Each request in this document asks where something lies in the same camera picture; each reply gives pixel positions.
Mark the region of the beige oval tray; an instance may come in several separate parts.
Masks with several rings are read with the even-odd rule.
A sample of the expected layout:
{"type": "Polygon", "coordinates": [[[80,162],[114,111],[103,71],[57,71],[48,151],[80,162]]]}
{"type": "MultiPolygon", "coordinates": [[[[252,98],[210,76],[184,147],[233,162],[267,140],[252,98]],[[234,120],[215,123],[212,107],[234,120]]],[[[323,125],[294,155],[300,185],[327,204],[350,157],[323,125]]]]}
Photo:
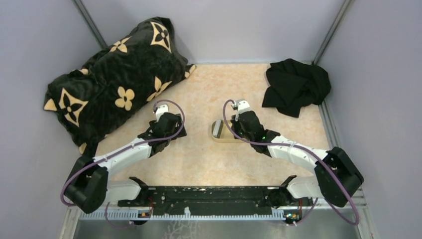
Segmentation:
{"type": "Polygon", "coordinates": [[[229,130],[228,126],[226,125],[226,123],[223,121],[223,129],[222,129],[222,133],[220,138],[214,138],[211,134],[211,129],[212,129],[212,124],[211,124],[211,128],[210,128],[210,134],[211,134],[211,138],[212,140],[214,140],[215,142],[218,143],[243,143],[243,141],[241,141],[240,139],[236,138],[232,132],[229,130]]]}

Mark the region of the brown leather card holder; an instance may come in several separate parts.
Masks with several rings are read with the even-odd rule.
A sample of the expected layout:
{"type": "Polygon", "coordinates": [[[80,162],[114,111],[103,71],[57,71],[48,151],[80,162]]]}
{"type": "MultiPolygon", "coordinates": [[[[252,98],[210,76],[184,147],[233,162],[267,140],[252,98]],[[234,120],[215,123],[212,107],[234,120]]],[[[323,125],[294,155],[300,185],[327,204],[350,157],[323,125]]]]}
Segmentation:
{"type": "Polygon", "coordinates": [[[223,121],[221,119],[217,119],[212,124],[211,134],[214,138],[220,138],[222,129],[223,129],[223,121]]]}

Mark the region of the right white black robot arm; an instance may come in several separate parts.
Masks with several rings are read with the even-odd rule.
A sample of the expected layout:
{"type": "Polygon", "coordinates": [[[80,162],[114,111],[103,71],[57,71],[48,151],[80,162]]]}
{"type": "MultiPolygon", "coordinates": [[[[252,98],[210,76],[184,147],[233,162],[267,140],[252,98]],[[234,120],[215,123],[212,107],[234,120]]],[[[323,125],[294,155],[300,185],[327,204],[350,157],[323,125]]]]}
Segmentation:
{"type": "Polygon", "coordinates": [[[293,142],[280,133],[265,129],[254,111],[230,118],[231,130],[258,153],[284,159],[312,176],[295,176],[280,192],[281,201],[293,205],[299,198],[323,198],[343,208],[364,182],[364,177],[340,147],[323,150],[293,142]]]}

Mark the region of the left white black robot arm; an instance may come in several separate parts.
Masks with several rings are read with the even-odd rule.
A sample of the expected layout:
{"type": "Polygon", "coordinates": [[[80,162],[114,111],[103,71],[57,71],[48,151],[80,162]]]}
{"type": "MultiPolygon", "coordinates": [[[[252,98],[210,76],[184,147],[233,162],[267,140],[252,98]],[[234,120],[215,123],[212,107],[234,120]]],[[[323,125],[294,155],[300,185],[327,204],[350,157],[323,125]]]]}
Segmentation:
{"type": "Polygon", "coordinates": [[[60,199],[63,204],[77,206],[84,213],[92,213],[103,204],[131,200],[137,206],[145,205],[149,192],[134,179],[112,181],[112,178],[132,166],[164,150],[170,141],[187,135],[185,115],[163,113],[150,121],[149,128],[130,143],[104,155],[80,156],[65,182],[60,199]]]}

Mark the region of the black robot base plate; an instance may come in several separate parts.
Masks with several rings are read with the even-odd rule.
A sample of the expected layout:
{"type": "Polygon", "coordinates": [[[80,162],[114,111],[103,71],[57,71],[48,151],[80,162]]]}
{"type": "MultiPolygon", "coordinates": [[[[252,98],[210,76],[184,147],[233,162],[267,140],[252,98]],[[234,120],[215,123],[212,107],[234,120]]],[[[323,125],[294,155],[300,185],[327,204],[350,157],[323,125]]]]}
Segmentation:
{"type": "Polygon", "coordinates": [[[281,186],[150,186],[143,187],[135,199],[117,204],[147,207],[154,216],[182,215],[185,208],[193,216],[266,216],[273,209],[310,206],[313,200],[295,199],[281,186]]]}

